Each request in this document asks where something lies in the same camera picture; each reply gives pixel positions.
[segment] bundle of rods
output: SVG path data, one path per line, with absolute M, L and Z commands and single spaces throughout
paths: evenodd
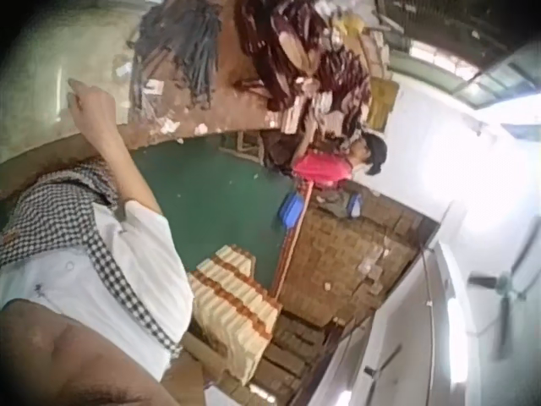
M 135 100 L 140 107 L 143 73 L 150 78 L 172 53 L 181 88 L 189 88 L 192 105 L 210 107 L 212 80 L 218 69 L 218 35 L 221 6 L 206 0 L 172 0 L 153 7 L 143 16 L 135 50 L 134 76 L 139 76 Z

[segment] pink shirt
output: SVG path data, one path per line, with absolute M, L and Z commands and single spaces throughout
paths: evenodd
M 318 185 L 333 187 L 351 177 L 352 166 L 343 156 L 309 151 L 293 166 L 293 173 Z

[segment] ceiling fan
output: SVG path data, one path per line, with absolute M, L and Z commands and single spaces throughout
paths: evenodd
M 380 379 L 381 373 L 387 366 L 389 366 L 391 361 L 401 351 L 402 351 L 402 344 L 398 344 L 396 348 L 394 349 L 394 351 L 387 357 L 387 359 L 381 364 L 380 368 L 378 368 L 377 370 L 374 370 L 370 368 L 369 366 L 364 367 L 364 373 L 372 377 L 372 384 L 370 385 L 369 394 L 366 397 L 366 402 L 364 403 L 364 406 L 370 406 L 372 404 L 372 400 L 374 400 L 375 386 L 378 383 L 378 379 Z
M 528 288 L 523 291 L 516 290 L 513 286 L 513 277 L 532 248 L 540 229 L 541 217 L 535 217 L 526 242 L 511 266 L 510 272 L 504 272 L 498 277 L 474 273 L 467 279 L 469 286 L 494 290 L 501 297 L 498 317 L 500 328 L 495 344 L 496 359 L 505 359 L 511 354 L 511 298 L 515 296 L 519 300 L 525 300 L 528 291 Z

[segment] window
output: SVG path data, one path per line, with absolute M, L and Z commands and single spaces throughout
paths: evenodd
M 450 55 L 421 41 L 411 41 L 409 54 L 414 58 L 439 66 L 464 80 L 470 80 L 479 71 L 479 69 L 459 57 Z

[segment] white shirt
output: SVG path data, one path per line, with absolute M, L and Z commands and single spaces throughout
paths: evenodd
M 98 232 L 148 311 L 174 341 L 188 329 L 194 296 L 167 219 L 131 200 L 120 222 L 94 204 Z M 82 247 L 54 250 L 0 271 L 0 309 L 26 299 L 100 333 L 158 381 L 170 353 L 111 296 Z

